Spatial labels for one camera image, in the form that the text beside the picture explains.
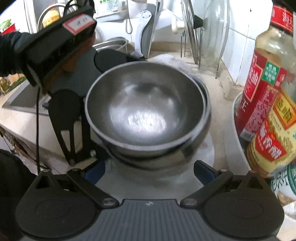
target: metal pot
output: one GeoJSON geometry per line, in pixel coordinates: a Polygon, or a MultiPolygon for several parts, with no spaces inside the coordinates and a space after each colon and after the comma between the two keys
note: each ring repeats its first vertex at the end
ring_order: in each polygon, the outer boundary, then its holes
{"type": "Polygon", "coordinates": [[[110,148],[105,146],[111,157],[118,161],[122,161],[129,166],[149,171],[166,169],[177,165],[182,165],[190,161],[193,155],[196,153],[199,145],[206,137],[211,123],[211,101],[208,89],[200,79],[195,79],[195,81],[200,86],[206,100],[205,116],[202,120],[204,126],[200,133],[196,133],[188,142],[176,148],[175,150],[172,150],[167,155],[161,157],[152,159],[133,158],[122,155],[116,151],[112,151],[110,148]]]}
{"type": "Polygon", "coordinates": [[[93,48],[96,49],[96,51],[100,51],[102,49],[114,49],[123,53],[127,53],[127,45],[128,40],[123,37],[116,37],[109,39],[105,42],[95,44],[93,45],[93,48]]]}
{"type": "Polygon", "coordinates": [[[86,117],[113,152],[162,156],[202,133],[205,97],[199,85],[169,66],[144,61],[116,66],[91,86],[86,117]]]}

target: gray ribbed panel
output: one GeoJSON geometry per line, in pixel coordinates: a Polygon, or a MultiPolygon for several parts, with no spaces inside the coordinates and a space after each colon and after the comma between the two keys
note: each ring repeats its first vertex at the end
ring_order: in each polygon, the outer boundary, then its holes
{"type": "Polygon", "coordinates": [[[198,211],[183,209],[176,200],[125,200],[118,208],[102,211],[91,228],[69,241],[234,240],[211,230],[198,211]]]}

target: red bottle neck label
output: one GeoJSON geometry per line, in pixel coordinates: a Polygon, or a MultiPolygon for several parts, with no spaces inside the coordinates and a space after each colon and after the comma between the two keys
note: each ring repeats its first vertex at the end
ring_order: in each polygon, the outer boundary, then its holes
{"type": "Polygon", "coordinates": [[[270,23],[293,34],[293,14],[281,6],[273,6],[270,23]]]}

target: pot rim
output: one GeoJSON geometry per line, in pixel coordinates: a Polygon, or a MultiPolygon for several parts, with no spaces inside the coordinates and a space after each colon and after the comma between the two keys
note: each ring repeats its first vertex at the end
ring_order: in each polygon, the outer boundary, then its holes
{"type": "Polygon", "coordinates": [[[204,94],[200,88],[200,86],[197,84],[197,82],[190,77],[189,75],[185,74],[184,72],[172,68],[168,65],[163,65],[163,64],[157,64],[157,63],[151,63],[151,62],[146,62],[146,61],[134,61],[134,62],[128,62],[128,63],[124,63],[124,64],[120,64],[117,65],[111,69],[109,69],[108,71],[104,72],[102,75],[100,75],[96,81],[92,84],[92,86],[90,87],[90,89],[88,90],[88,93],[86,95],[86,100],[85,100],[85,114],[86,114],[86,118],[88,123],[90,124],[91,128],[95,131],[95,133],[102,138],[103,140],[107,141],[108,144],[112,144],[127,150],[132,150],[132,151],[144,151],[144,152],[153,152],[153,151],[161,151],[161,150],[167,150],[167,149],[171,149],[173,147],[176,147],[178,145],[181,145],[185,142],[187,142],[189,139],[192,138],[193,135],[196,135],[198,133],[200,133],[203,130],[203,126],[204,126],[204,122],[205,122],[205,115],[206,115],[206,104],[205,104],[205,97],[204,94]],[[159,145],[147,145],[147,146],[140,146],[140,145],[131,145],[131,144],[126,144],[126,143],[122,143],[120,141],[114,140],[113,138],[110,138],[109,136],[107,136],[106,134],[104,134],[102,131],[100,131],[92,122],[90,116],[89,116],[89,112],[88,112],[88,100],[89,100],[89,95],[92,91],[92,89],[94,88],[94,86],[100,81],[100,79],[102,79],[104,76],[106,76],[107,74],[109,74],[112,71],[115,71],[119,68],[124,68],[125,66],[129,66],[129,65],[137,65],[137,64],[149,64],[149,65],[162,65],[164,67],[167,68],[171,68],[173,70],[179,71],[180,73],[182,73],[183,75],[185,75],[189,80],[191,80],[191,82],[197,87],[197,89],[199,90],[199,93],[202,97],[202,102],[203,102],[203,112],[202,112],[202,116],[200,118],[200,121],[195,125],[195,127],[188,132],[186,135],[184,135],[183,137],[168,142],[168,143],[164,143],[164,144],[159,144],[159,145]]]}

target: pot lid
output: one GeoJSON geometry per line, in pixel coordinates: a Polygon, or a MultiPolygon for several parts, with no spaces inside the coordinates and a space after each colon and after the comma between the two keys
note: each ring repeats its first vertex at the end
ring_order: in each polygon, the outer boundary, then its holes
{"type": "Polygon", "coordinates": [[[219,64],[227,43],[230,23],[229,0],[214,0],[203,20],[202,57],[208,66],[219,64]]]}
{"type": "Polygon", "coordinates": [[[217,65],[222,58],[228,38],[229,0],[212,1],[206,10],[204,20],[194,15],[191,0],[182,0],[182,13],[194,62],[197,64],[201,55],[197,29],[202,27],[201,49],[205,64],[208,66],[217,65]]]}

